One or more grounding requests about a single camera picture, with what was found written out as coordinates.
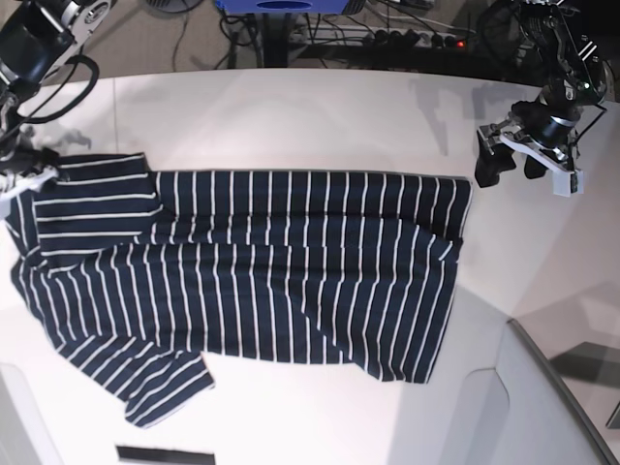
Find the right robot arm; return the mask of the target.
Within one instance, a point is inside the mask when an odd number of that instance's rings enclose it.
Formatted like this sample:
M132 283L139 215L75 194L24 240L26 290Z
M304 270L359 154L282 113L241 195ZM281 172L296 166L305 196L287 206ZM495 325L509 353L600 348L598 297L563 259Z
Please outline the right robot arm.
M59 175L58 156L33 148L25 124L54 121L78 106L93 90L100 75L98 64L83 54L84 44L114 8L112 1L23 1L1 28L1 199L7 202L28 190L36 191ZM522 32L526 20L513 1L496 1L478 18L476 32L465 44L477 54L466 59L468 70L480 65L500 78L535 81L542 70L534 46ZM219 10L220 24L229 42L222 63L231 65L246 34L261 67L285 67L293 42L293 15L234 14ZM65 107L41 116L19 107L35 97L42 84L63 66L89 69L86 87Z

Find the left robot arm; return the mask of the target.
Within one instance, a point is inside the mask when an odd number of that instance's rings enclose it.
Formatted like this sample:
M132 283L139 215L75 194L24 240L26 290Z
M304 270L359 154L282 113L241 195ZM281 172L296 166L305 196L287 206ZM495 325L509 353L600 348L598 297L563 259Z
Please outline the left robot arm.
M582 10L570 1L495 1L480 14L477 32L503 71L542 80L534 100L518 101L502 121L478 128L478 185L497 185L522 154L526 178L549 174L558 196L582 192L576 161L587 132L577 125L588 107L606 112L607 91L605 64L583 30Z

